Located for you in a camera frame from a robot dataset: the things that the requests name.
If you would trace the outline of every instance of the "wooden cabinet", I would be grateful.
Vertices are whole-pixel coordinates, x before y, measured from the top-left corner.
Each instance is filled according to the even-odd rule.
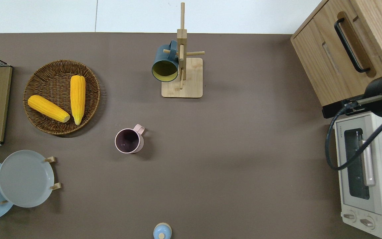
[[[382,76],[382,0],[324,0],[291,42],[322,106],[361,95]]]

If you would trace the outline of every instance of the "mug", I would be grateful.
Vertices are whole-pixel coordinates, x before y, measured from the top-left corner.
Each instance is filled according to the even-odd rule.
[[[163,50],[170,50],[170,53],[164,53]],[[178,76],[179,60],[176,56],[178,51],[178,42],[172,40],[169,45],[161,45],[157,49],[151,72],[153,76],[161,82],[175,80]]]
[[[144,146],[142,133],[145,128],[140,124],[135,125],[133,129],[124,128],[120,130],[114,138],[114,144],[118,151],[122,153],[136,153]]]

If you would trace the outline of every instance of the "brown tabletop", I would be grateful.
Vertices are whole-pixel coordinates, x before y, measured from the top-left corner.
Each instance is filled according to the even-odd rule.
[[[55,156],[52,192],[33,208],[13,206],[0,238],[173,239],[375,238],[341,221],[337,172],[324,159],[329,122],[290,35],[188,34],[205,50],[203,97],[168,99],[152,76],[157,47],[176,34],[0,34],[13,69],[0,162],[29,149]],[[58,59],[98,77],[96,115],[72,135],[36,129],[23,91]],[[116,133],[146,128],[144,148],[122,154]]]

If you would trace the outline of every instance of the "woven basket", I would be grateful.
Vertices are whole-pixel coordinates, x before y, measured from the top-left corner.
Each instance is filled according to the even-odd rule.
[[[76,125],[70,108],[70,79],[74,75],[85,77],[85,113]],[[49,118],[28,105],[28,98],[40,95],[65,110],[70,119],[66,123]],[[83,127],[94,116],[100,102],[100,85],[94,73],[84,64],[73,60],[58,60],[39,68],[26,84],[23,106],[29,121],[39,130],[55,135],[72,133]]]

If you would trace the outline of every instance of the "mug handle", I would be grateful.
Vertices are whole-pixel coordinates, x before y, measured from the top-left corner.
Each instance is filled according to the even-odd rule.
[[[173,61],[175,59],[176,52],[178,50],[178,42],[175,40],[170,41],[169,48],[170,48],[170,53],[169,53],[167,59]]]
[[[139,133],[139,134],[142,134],[142,133],[144,132],[144,130],[145,130],[145,128],[142,127],[140,124],[137,124],[137,125],[135,125],[135,127],[134,127],[134,131],[137,132],[137,133]]]

